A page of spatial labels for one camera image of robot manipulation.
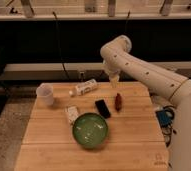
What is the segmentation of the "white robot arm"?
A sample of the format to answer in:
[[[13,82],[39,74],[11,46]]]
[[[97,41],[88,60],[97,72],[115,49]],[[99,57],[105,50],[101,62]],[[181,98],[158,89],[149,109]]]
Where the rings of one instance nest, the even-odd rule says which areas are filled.
[[[131,48],[125,35],[103,45],[105,72],[112,79],[123,71],[176,107],[168,171],[191,171],[191,79],[130,55]]]

